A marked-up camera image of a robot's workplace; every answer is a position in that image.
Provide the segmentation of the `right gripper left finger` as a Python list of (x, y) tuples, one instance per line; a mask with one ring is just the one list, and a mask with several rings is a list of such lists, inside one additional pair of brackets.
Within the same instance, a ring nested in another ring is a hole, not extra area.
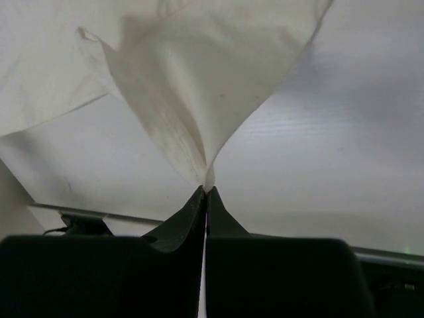
[(141, 237), (1, 241), (2, 317), (196, 317), (205, 192)]

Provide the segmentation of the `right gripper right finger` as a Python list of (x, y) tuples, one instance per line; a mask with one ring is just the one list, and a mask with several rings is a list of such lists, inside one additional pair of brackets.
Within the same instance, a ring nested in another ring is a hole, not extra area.
[(208, 317), (375, 317), (360, 263), (332, 238), (261, 237), (207, 194)]

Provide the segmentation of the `cream white t-shirt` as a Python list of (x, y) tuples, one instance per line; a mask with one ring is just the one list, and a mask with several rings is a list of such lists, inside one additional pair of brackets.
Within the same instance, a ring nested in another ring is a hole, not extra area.
[(330, 1), (2, 1), (1, 134), (110, 95), (209, 191), (232, 134), (283, 82)]

